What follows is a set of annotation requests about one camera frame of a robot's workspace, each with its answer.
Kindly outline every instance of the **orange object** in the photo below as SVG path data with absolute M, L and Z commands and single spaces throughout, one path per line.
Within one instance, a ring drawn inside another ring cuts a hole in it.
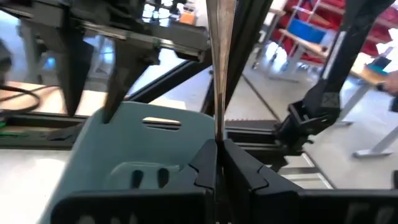
M 195 15 L 189 12 L 184 12 L 180 16 L 180 22 L 185 23 L 185 24 L 191 24 L 194 25 L 195 23 Z

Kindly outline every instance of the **white floor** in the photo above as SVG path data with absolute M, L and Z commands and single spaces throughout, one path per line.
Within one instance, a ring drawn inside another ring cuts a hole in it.
M 5 40 L 15 61 L 8 79 L 20 82 L 28 80 L 22 41 L 14 32 L 17 21 L 2 16 L 1 12 L 0 20 L 0 30 L 10 29 L 9 32 L 0 32 L 0 38 Z M 300 83 L 269 80 L 266 77 L 266 67 L 272 52 L 272 49 L 268 51 L 257 70 L 251 70 L 249 63 L 244 75 L 283 119 L 287 115 L 287 105 L 300 100 L 316 83 L 317 75 L 299 70 L 295 75 L 300 79 Z M 279 68 L 284 63 L 284 56 L 279 55 L 271 72 L 281 74 Z M 160 60 L 161 65 L 148 69 L 131 91 L 136 91 L 182 61 L 169 50 L 162 51 Z M 184 101 L 188 110 L 198 111 L 210 78 L 207 70 L 202 71 L 162 97 Z M 357 88 L 355 82 L 346 82 L 341 92 L 343 104 Z M 398 169 L 398 142 L 391 146 L 396 153 L 389 157 L 366 160 L 351 157 L 351 153 L 355 150 L 373 147 L 398 125 L 398 114 L 388 112 L 390 100 L 391 97 L 386 94 L 370 91 L 347 117 L 354 121 L 354 125 L 346 128 L 329 128 L 312 137 L 315 144 L 305 146 L 307 152 L 319 163 L 337 187 L 344 189 L 391 187 L 391 171 Z M 256 98 L 248 84 L 240 80 L 227 109 L 226 118 L 272 119 L 272 116 Z M 1 223 L 34 223 L 39 218 L 68 155 L 68 152 L 0 151 Z M 302 157 L 290 157 L 289 161 L 291 162 L 289 167 L 308 166 Z M 326 187 L 317 175 L 287 177 L 306 188 Z

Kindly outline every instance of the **teal plastic part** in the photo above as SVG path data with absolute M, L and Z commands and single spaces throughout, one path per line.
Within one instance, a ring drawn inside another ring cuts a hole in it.
M 149 128 L 144 118 L 179 121 L 181 126 L 176 131 Z M 159 169 L 167 169 L 172 179 L 214 136 L 214 119 L 194 111 L 124 102 L 111 122 L 103 124 L 101 109 L 81 130 L 40 223 L 49 224 L 55 204 L 72 192 L 130 189 L 135 170 L 144 173 L 140 189 L 158 189 Z

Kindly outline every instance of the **blue bin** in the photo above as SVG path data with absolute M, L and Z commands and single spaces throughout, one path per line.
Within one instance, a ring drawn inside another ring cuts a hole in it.
M 288 31 L 300 37 L 303 40 L 320 44 L 326 32 L 319 27 L 311 25 L 299 19 L 294 19 L 288 28 Z

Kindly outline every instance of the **person's hand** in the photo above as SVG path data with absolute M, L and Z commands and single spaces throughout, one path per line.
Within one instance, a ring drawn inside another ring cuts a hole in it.
M 398 96 L 398 71 L 388 74 L 384 89 L 392 96 Z

